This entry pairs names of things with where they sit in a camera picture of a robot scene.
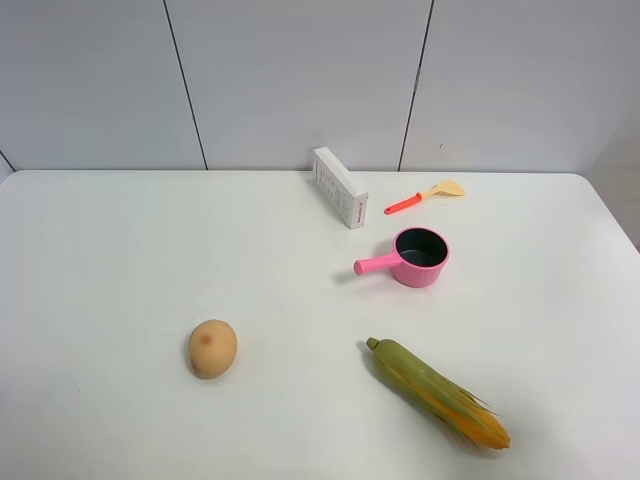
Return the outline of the tan potato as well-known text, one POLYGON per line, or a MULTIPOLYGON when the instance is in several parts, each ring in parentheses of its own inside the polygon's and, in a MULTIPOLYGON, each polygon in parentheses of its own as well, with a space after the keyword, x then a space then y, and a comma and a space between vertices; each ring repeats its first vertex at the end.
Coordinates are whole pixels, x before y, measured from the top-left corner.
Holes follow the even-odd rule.
POLYGON ((201 379, 214 379, 224 374, 237 354, 237 336, 233 328, 221 320, 199 324, 188 341, 189 363, 201 379))

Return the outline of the white cardboard box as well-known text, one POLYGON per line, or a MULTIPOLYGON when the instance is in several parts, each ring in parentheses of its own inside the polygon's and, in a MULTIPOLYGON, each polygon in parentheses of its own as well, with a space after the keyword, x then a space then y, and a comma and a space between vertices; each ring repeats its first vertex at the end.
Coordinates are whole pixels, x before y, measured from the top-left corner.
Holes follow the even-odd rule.
POLYGON ((327 147, 313 150, 313 179, 345 225, 364 226, 369 193, 327 147))

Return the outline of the pink toy saucepan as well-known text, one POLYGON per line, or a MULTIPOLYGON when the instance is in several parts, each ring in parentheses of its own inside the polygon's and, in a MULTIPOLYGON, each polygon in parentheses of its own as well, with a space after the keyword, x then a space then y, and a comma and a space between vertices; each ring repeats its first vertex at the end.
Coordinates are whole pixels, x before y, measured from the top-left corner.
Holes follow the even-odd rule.
POLYGON ((361 276, 389 270, 393 278, 411 288, 425 288, 437 281, 450 257, 450 248, 443 237, 426 228, 408 228, 393 240, 390 253, 353 264, 361 276))

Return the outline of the corn cob with husk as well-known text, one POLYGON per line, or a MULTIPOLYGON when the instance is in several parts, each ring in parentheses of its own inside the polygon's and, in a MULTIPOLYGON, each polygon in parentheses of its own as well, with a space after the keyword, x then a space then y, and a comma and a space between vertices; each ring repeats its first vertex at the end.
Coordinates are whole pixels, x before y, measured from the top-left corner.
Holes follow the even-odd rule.
POLYGON ((511 438, 505 427, 471 392, 394 340, 370 337, 366 346, 383 380, 438 420, 457 439, 476 448, 510 447, 511 438))

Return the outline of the orange handled beige spatula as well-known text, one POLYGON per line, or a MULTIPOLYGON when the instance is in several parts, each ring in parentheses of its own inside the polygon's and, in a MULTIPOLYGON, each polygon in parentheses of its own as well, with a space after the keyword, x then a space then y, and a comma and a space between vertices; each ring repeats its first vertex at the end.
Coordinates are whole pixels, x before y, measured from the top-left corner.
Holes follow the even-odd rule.
POLYGON ((431 187, 426 191, 417 192, 410 198, 407 198, 405 200, 402 200, 391 206, 386 207, 384 209, 384 213, 386 215, 392 215, 392 214, 398 213, 409 207, 417 205, 422 201, 424 201, 425 199, 433 196, 461 197, 461 196, 464 196, 465 194, 466 194, 466 191, 460 184, 458 184, 453 180, 445 180, 445 181, 439 182, 438 184, 434 185, 433 187, 431 187))

